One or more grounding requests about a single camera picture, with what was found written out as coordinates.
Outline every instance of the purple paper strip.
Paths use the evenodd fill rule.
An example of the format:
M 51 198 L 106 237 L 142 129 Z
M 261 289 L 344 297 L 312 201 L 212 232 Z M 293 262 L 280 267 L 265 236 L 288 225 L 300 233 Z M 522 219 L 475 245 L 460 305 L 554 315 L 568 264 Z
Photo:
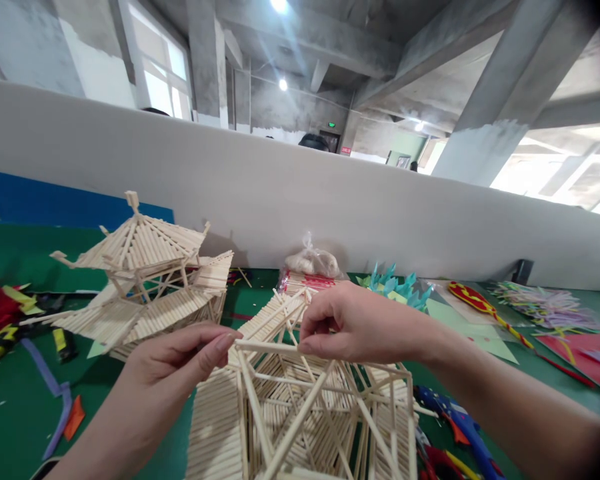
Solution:
M 42 358 L 42 354 L 35 347 L 33 342 L 29 339 L 22 339 L 21 341 L 24 348 L 28 350 L 31 354 L 31 358 L 35 363 L 35 366 L 40 371 L 40 375 L 44 378 L 51 394 L 58 398 L 62 395 L 62 413 L 60 414 L 60 421 L 58 422 L 58 426 L 51 437 L 51 441 L 45 450 L 45 454 L 42 456 L 42 461 L 45 461 L 50 456 L 52 456 L 55 448 L 58 446 L 58 442 L 62 437 L 62 432 L 64 432 L 65 427 L 67 426 L 67 422 L 69 421 L 69 414 L 71 413 L 71 405 L 73 400 L 71 399 L 71 388 L 69 386 L 69 382 L 64 382 L 62 385 L 58 385 L 57 380 L 49 370 L 49 366 L 45 362 L 44 358 Z

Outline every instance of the roof finial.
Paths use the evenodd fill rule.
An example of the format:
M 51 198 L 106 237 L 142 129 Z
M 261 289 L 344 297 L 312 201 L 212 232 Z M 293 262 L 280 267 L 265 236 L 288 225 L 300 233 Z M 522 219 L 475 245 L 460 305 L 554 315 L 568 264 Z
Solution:
M 133 212 L 136 215 L 140 215 L 140 212 L 138 211 L 138 206 L 140 205 L 138 194 L 134 191 L 126 191 L 125 195 L 127 196 L 127 203 L 133 209 Z

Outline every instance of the black object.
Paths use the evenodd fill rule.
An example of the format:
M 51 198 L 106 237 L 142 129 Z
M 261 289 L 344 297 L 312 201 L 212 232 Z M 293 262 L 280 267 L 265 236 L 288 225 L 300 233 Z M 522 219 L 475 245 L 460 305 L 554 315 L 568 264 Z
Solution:
M 60 457 L 52 457 L 46 462 L 42 464 L 42 466 L 38 469 L 36 473 L 33 474 L 31 480 L 42 480 L 48 474 L 50 474 L 51 470 L 58 464 L 60 461 Z
M 515 271 L 511 281 L 518 285 L 526 285 L 529 282 L 529 276 L 533 268 L 533 260 L 520 259 L 515 264 Z
M 301 147 L 308 147 L 315 150 L 329 151 L 329 144 L 321 135 L 315 135 L 313 133 L 307 133 L 300 143 L 298 143 Z
M 140 109 L 140 110 L 142 110 L 142 111 L 148 111 L 150 113 L 157 113 L 158 115 L 164 115 L 166 117 L 170 117 L 170 114 L 168 114 L 167 112 L 163 112 L 162 110 L 158 110 L 158 109 L 155 109 L 153 107 L 145 107 L 145 108 Z

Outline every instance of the ceiling light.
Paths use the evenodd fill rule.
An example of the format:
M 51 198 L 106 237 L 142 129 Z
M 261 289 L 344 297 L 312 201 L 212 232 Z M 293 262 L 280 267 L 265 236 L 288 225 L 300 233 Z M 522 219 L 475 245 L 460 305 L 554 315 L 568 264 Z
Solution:
M 287 12 L 287 0 L 271 0 L 271 6 L 278 13 L 285 14 Z

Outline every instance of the wooden stick roof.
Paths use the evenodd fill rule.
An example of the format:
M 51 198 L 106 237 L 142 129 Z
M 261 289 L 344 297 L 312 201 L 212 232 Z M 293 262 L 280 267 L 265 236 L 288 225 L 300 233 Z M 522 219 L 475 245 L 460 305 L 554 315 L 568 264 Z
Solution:
M 116 231 L 108 233 L 102 229 L 106 238 L 81 254 L 74 263 L 67 261 L 60 251 L 51 256 L 71 268 L 128 271 L 178 260 L 189 261 L 198 254 L 209 223 L 200 233 L 142 215 L 138 211 L 136 192 L 128 191 L 126 195 L 134 214 Z

